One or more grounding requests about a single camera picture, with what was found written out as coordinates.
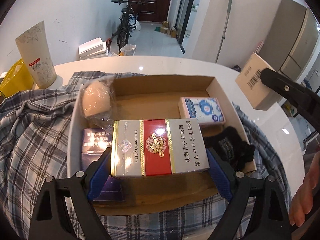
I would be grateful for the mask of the person's right hand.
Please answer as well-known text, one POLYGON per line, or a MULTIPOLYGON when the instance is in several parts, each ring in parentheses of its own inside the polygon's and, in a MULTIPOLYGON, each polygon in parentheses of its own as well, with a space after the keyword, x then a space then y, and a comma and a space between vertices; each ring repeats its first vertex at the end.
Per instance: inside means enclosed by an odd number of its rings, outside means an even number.
POLYGON ((289 210, 289 220, 291 225, 300 227, 305 222, 305 215, 307 215, 313 207, 312 191, 318 185, 318 182, 319 152, 315 154, 302 185, 299 187, 292 199, 289 210))

